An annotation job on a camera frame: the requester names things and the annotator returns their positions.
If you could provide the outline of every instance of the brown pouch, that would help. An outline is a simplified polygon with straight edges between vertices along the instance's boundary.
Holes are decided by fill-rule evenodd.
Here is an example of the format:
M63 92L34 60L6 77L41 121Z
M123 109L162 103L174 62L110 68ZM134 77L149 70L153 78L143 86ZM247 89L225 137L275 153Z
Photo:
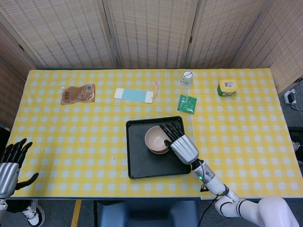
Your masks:
M61 104L72 104L75 102L95 102L95 84L69 87L61 93Z

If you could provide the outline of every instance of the beige bowl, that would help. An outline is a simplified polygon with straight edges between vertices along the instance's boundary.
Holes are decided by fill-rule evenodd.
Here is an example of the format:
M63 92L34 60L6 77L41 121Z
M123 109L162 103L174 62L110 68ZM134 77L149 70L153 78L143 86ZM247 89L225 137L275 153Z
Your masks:
M169 148L165 145L164 140L169 140L160 126L150 128L145 134L145 144L151 152L161 155L168 152Z

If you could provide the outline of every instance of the green packet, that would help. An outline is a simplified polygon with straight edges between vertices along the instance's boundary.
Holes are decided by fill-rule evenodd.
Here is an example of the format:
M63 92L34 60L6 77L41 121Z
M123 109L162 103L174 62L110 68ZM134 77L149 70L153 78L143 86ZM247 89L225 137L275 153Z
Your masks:
M180 96L178 111L193 114L195 113L197 98L191 96Z

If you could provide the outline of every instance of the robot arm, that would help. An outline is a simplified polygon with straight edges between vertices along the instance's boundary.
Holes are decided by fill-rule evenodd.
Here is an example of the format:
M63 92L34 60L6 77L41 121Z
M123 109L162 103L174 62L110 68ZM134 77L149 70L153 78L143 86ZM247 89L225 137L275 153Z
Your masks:
M35 173L29 180L18 183L20 168L27 150L33 144L30 142L23 147L25 142L26 139L23 139L14 145L10 144L0 154L0 226L8 207L5 200L9 198L15 190L29 186L39 175L39 173Z
M160 127L171 140L171 142L165 140L165 144L172 148L184 164L191 164L192 170L202 181L201 191L207 188L212 194L221 196L215 204L220 215L226 218L241 217L259 227L299 227L284 199L266 197L258 204L241 199L220 181L206 162L198 159L197 147L176 124L172 123L172 126L166 124L165 127L160 125Z

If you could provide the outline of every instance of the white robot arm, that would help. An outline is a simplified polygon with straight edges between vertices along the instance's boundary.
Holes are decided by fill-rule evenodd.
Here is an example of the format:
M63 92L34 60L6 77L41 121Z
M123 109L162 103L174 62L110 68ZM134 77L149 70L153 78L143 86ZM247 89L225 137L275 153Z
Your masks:
M201 191L206 187L212 194L220 196L215 204L220 215L226 218L240 217L259 227L299 227L284 199L271 196L261 199L259 203L241 199L220 181L203 160L198 159L198 149L176 124L160 127L171 140L166 140L165 144L184 164L191 164L192 170L202 181Z

